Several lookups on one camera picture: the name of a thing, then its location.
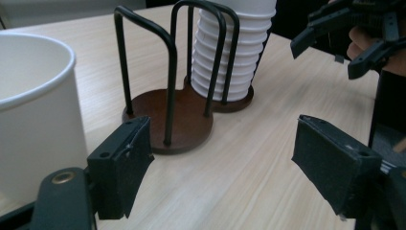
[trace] screw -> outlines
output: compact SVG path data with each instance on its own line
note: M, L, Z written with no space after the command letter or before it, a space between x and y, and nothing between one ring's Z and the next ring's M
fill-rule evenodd
M52 182L54 184L63 184L72 180L75 176L76 174L74 172L61 172L52 178Z

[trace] light wood grain surface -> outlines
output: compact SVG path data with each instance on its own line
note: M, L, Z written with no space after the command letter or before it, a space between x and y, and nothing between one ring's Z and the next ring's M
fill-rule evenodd
M137 11L169 30L171 7ZM186 75L186 10L178 23L178 84ZM121 123L124 93L112 15L13 30L46 35L77 54L77 84L91 152ZM168 54L153 34L125 23L132 96L165 88ZM270 36L242 111L214 114L209 139L178 155L157 155L129 219L100 229L350 230L291 161L300 114L325 119L367 143L377 74L348 80L347 62L308 49L297 59L289 40ZM0 214L22 204L0 196Z

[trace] paper cup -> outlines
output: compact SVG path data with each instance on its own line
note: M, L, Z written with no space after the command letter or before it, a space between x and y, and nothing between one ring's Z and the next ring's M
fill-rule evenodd
M194 42L194 47L196 50L198 50L201 54L206 55L207 57L215 57L215 52L216 52L216 47L211 46L210 44L205 43L204 41L201 41L197 39ZM251 57L256 57L261 51L262 51L261 44L259 46L256 46L255 49L249 51L249 52L236 52L236 62L245 62L245 59L250 59ZM224 62L228 62L230 58L230 52L226 50L222 50L222 56L221 59Z
M276 14L276 11L274 11L272 14L263 17L263 16L257 16L257 15L252 15L252 14L238 14L238 19L239 19L239 28L243 31L247 31L250 29L260 29L260 28L265 28L265 30L270 28L270 22L271 18ZM226 20L226 26L228 31L232 31L234 29L234 21L231 19L231 17L223 13L223 16ZM207 23L210 26L214 26L214 32L218 32L218 22L217 19L209 12L200 10L200 21L202 23Z
M245 90L241 90L241 91L230 91L227 97L227 101L228 102L235 102L238 100L241 100L243 98L245 98L248 94L248 89L249 89L249 85L251 84L251 82L247 83L248 87L246 87ZM192 71L192 87L194 89L195 92L197 92L200 96L207 98L208 95L208 88L207 88L207 83L201 82L201 79L197 76L197 73L195 71ZM214 95L213 95L213 100L215 101L221 101L222 97L223 97L223 93L222 93L222 88L220 88L219 86L217 87L217 89L214 90Z
M194 49L192 52L192 57L195 59L199 59L202 62L205 62L207 66L213 66L214 64L214 57L213 56L208 56L205 55L204 52L199 51L198 49ZM259 54L253 55L251 57L237 57L237 59L234 61L234 66L246 66L250 65L252 63L257 63L259 59ZM220 65L227 66L228 65L228 59L224 59L220 61Z
M213 65L207 65L204 61L201 61L199 58L195 58L192 61L192 67L195 69L199 69L201 73L204 74L208 79L212 76L213 72ZM233 73L232 73L232 80L239 80L244 78L245 76L253 73L257 68L257 64L254 62L251 65L245 66L233 66ZM218 70L218 79L225 78L227 74L227 65L220 64L220 68Z
M50 173L86 165L75 55L44 36L0 33L0 192L32 202Z
M211 44L212 46L217 45L218 32L212 33L211 32L212 29L210 28L210 26L198 25L197 28L198 30L196 32L196 37L200 38L201 40L205 40L206 43ZM267 37L268 34L266 30L250 33L240 32L238 35L237 46L250 46L262 44ZM232 42L232 33L227 33L224 42L224 47L230 50L231 42Z

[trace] round wooden base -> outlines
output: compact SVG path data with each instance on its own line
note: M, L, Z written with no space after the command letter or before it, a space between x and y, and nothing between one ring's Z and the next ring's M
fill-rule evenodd
M254 90L250 87L246 98L238 102L223 104L212 102L213 112L235 112L250 104ZM164 144L167 113L167 89L146 92L132 100L134 113L123 112L123 121L150 117L150 142L154 153L176 154L191 150L202 144L210 135L213 126L213 113L204 116L206 99L198 95L185 81L182 90L175 92L175 108L170 145Z

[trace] gray wall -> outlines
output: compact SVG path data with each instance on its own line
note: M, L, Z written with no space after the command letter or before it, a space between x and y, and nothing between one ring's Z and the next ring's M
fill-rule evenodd
M145 0L0 0L0 16L7 28L109 14L124 5L144 9Z

